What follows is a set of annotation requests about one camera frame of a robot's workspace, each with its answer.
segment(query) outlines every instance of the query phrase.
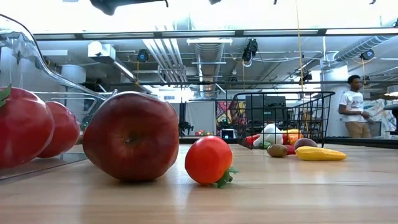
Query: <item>green leaf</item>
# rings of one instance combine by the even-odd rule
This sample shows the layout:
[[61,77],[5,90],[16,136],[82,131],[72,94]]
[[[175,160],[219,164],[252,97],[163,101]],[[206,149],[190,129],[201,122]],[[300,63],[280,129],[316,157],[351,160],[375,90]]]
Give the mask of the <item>green leaf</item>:
[[0,107],[4,106],[6,104],[6,98],[11,94],[11,84],[0,91]]
[[232,182],[233,177],[231,177],[230,173],[237,174],[239,171],[234,167],[230,167],[227,171],[224,172],[223,176],[220,180],[216,182],[217,188],[223,189],[228,182]]

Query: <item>ceiling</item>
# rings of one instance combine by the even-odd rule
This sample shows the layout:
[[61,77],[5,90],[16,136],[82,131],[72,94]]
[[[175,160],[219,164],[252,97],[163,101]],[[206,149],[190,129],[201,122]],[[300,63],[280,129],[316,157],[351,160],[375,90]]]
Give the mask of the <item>ceiling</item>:
[[[364,37],[358,36],[344,36],[344,37],[325,37],[326,40],[326,52],[337,52],[343,50],[345,47],[351,45],[359,39]],[[107,85],[111,83],[120,83],[121,75],[120,71],[111,65],[96,63],[94,60],[87,57],[89,40],[72,40],[72,41],[40,41],[39,47],[41,50],[68,50],[67,56],[51,56],[49,60],[56,63],[57,65],[75,64],[83,65],[86,68],[88,78],[100,78],[102,82]],[[118,59],[123,61],[128,69],[131,71],[137,71],[136,55],[140,49],[146,49],[146,45],[142,40],[104,40],[101,41],[103,44],[111,44],[116,49],[116,56]],[[183,59],[183,64],[186,67],[194,67],[192,62],[196,61],[195,47],[194,44],[187,44],[187,39],[177,39],[180,54]],[[291,75],[295,69],[299,68],[300,60],[295,59],[288,62],[258,62],[253,61],[250,67],[245,67],[237,61],[241,60],[242,52],[248,43],[247,38],[233,38],[232,44],[224,44],[224,54],[222,61],[226,64],[220,66],[220,74],[218,80],[228,81],[232,75],[232,71],[235,70],[235,77],[238,81],[289,81],[290,78],[295,78],[299,73]],[[298,37],[260,37],[257,38],[259,52],[256,58],[258,59],[269,59],[269,58],[292,58],[298,57],[299,51],[299,38]],[[305,58],[302,63],[310,61],[313,57],[322,57],[319,52],[323,51],[323,37],[302,37],[301,38],[301,51],[304,52]],[[398,38],[393,38],[377,47],[373,48],[376,58],[370,62],[366,62],[364,65],[361,63],[361,59],[351,59],[348,63],[349,74],[358,75],[378,75],[383,71],[398,66],[398,60],[383,60],[382,58],[398,58]],[[270,52],[291,52],[291,53],[270,53]],[[157,70],[157,62],[153,57],[146,63],[139,64],[139,70]],[[314,67],[312,70],[319,70],[320,67]],[[398,68],[389,71],[388,73],[397,73]],[[159,76],[157,74],[142,73],[139,75],[141,82],[159,82]],[[198,76],[190,77],[190,81],[199,81]],[[238,85],[230,88],[235,89],[248,89],[248,88],[273,88],[275,86],[270,85]]]

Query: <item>table surface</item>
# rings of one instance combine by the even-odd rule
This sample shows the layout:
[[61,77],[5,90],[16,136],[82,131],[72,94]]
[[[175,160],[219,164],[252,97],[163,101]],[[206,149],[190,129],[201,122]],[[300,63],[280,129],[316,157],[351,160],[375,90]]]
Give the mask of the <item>table surface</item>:
[[231,145],[240,173],[225,189],[189,178],[189,146],[163,177],[139,185],[81,161],[0,185],[0,223],[398,223],[398,150],[326,147],[348,158],[278,159]]

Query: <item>wire basket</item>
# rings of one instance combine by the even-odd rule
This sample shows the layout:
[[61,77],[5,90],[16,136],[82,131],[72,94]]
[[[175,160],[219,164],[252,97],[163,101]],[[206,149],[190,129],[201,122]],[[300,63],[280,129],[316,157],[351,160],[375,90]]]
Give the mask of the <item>wire basket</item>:
[[[297,94],[304,100],[295,106],[287,106],[283,95],[288,94]],[[234,95],[229,110],[239,143],[253,149],[264,148],[265,141],[269,144],[293,145],[300,138],[309,138],[323,147],[330,100],[334,94],[326,91],[301,91]]]

